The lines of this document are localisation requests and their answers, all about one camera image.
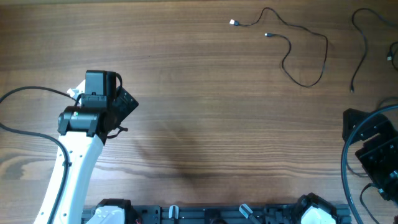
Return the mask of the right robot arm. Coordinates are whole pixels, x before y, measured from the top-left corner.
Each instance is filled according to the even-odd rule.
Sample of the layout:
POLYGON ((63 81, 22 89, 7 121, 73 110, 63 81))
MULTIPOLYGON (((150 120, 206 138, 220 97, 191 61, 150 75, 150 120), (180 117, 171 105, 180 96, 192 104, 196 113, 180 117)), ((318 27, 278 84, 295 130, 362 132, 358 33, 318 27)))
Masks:
POLYGON ((344 142, 351 135, 352 145, 361 141, 363 146, 355 152, 367 176, 381 189, 384 200, 397 203, 397 130, 383 114, 368 121, 369 113, 347 109, 343 112, 344 142))

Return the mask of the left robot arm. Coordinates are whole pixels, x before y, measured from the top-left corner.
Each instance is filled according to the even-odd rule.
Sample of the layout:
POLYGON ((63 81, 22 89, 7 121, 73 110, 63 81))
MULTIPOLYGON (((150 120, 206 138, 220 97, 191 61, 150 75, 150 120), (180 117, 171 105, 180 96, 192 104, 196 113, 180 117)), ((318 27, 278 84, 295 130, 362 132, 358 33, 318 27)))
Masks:
POLYGON ((76 101, 58 117, 60 146, 36 223, 80 223, 90 178, 111 131, 138 107, 120 74, 88 70, 67 93, 76 101))

